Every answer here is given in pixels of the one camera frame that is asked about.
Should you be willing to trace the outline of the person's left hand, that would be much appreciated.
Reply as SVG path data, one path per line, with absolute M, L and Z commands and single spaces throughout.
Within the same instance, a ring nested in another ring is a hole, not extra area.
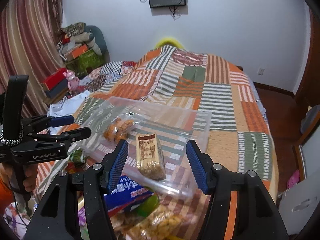
M 16 179 L 20 189 L 24 188 L 26 192 L 31 192 L 35 189 L 37 169 L 38 164 L 19 167 L 16 172 Z

